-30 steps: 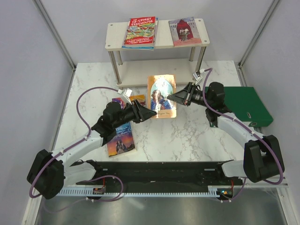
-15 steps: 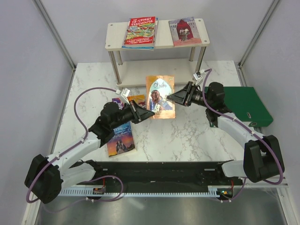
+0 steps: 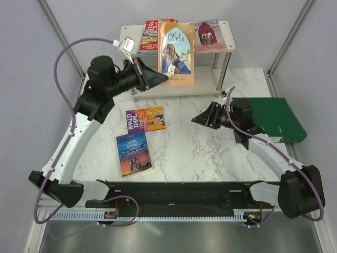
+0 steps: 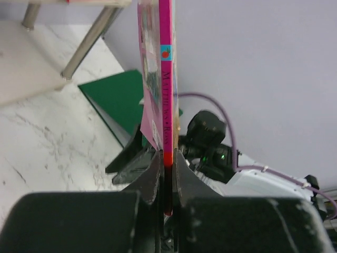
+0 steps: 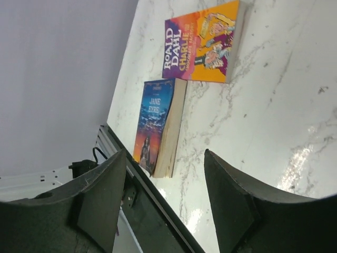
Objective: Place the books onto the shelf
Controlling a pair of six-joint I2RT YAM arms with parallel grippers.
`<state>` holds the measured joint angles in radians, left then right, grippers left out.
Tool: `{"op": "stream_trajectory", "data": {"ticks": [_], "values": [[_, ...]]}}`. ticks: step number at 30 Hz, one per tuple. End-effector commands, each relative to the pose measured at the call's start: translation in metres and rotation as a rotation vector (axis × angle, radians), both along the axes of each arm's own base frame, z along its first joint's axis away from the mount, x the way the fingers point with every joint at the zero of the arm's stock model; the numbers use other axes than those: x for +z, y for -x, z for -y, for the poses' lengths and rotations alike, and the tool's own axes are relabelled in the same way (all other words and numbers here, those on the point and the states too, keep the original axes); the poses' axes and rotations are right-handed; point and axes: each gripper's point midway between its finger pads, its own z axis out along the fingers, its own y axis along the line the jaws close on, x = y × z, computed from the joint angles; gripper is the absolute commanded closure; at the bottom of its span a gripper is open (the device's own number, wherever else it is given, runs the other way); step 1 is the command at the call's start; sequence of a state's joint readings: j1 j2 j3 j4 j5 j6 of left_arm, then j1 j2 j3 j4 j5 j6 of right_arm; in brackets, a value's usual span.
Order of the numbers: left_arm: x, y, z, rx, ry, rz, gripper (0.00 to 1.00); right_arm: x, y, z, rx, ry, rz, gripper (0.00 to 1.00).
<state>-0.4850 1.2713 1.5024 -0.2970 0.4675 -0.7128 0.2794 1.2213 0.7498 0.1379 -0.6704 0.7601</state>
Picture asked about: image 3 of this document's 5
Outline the Why Do Dogs Bark book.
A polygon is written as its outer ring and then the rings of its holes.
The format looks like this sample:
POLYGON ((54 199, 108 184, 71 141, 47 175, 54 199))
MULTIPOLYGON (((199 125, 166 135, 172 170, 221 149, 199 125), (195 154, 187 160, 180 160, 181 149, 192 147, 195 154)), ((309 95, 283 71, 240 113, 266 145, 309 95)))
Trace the Why Do Dogs Bark book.
POLYGON ((157 55, 157 50, 138 50, 138 55, 157 55))

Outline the red 13-Storey Treehouse book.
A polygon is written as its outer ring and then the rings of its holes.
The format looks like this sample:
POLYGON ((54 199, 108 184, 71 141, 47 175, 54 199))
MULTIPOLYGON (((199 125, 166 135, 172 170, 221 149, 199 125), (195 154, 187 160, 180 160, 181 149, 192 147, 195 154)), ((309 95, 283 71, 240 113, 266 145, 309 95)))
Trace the red 13-Storey Treehouse book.
POLYGON ((137 51, 138 50, 158 50, 158 23, 159 21, 167 21, 167 22, 173 22, 173 23, 177 22, 177 20, 174 18, 146 21, 137 51))

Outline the Roald Dahl Charlie book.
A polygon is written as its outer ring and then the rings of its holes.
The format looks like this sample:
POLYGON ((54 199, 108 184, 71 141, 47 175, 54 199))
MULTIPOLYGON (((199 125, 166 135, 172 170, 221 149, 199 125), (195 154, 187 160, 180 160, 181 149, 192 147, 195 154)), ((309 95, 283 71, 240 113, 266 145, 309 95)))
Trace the Roald Dahl Charlie book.
POLYGON ((126 111, 128 134, 165 129, 164 110, 161 106, 126 111))

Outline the tan Othello book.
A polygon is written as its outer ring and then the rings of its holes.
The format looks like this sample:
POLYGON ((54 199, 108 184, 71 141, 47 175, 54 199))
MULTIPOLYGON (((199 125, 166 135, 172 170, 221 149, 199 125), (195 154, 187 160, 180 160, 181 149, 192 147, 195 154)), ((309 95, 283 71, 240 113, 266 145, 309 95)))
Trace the tan Othello book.
POLYGON ((188 23, 159 21, 159 73, 168 76, 162 85, 194 85, 194 26, 188 23))

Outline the green lever arch file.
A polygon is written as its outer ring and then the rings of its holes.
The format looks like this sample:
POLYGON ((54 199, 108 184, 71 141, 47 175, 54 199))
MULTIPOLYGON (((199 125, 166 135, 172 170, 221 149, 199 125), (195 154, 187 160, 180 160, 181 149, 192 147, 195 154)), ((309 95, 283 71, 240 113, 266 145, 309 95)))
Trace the green lever arch file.
POLYGON ((231 110, 238 105, 241 115, 252 118, 275 143, 300 143, 307 137, 284 98, 233 98, 231 110))

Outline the blue Jane Eyre book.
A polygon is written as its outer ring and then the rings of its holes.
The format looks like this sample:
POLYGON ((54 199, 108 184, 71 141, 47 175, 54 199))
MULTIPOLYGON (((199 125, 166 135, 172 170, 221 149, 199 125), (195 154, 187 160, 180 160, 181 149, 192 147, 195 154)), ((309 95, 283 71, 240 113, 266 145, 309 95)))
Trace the blue Jane Eyre book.
POLYGON ((154 170, 144 131, 116 138, 122 177, 154 170))

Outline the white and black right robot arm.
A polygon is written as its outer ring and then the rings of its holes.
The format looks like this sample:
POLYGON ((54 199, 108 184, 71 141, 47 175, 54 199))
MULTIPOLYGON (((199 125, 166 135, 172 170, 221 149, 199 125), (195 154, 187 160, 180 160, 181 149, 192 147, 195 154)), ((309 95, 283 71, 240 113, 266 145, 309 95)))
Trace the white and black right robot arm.
POLYGON ((236 142, 258 156, 277 176, 278 184, 265 181, 248 183, 247 190, 241 194, 241 201, 246 207, 266 202, 279 207, 290 219, 307 217, 313 211, 320 214, 312 221, 323 219, 325 198, 319 169, 314 165, 305 166, 281 151, 255 123, 249 100, 225 100, 221 104, 211 102, 191 121, 211 129, 232 129, 236 142))

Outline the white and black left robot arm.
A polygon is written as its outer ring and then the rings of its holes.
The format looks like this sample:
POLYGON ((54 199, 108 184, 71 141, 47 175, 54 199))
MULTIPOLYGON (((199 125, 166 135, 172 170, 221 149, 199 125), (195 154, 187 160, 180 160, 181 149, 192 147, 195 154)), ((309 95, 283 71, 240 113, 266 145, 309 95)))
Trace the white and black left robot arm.
POLYGON ((96 181, 75 181, 75 167, 88 142, 114 107, 113 98, 133 88, 147 91, 168 76, 146 66, 139 57, 124 61, 116 71, 109 56, 97 56, 87 70, 88 80, 74 106, 71 125, 46 166, 32 171, 29 181, 42 193, 71 208, 81 200, 97 199, 103 207, 115 203, 115 193, 96 181))

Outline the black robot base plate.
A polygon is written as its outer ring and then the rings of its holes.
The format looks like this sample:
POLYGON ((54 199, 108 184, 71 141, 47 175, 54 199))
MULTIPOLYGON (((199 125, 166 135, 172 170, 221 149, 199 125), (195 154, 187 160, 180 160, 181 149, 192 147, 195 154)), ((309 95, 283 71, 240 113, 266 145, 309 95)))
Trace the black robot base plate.
POLYGON ((89 200, 86 208, 117 208, 126 216, 231 215, 235 209, 270 209, 255 201, 245 182, 104 182, 105 203, 89 200))

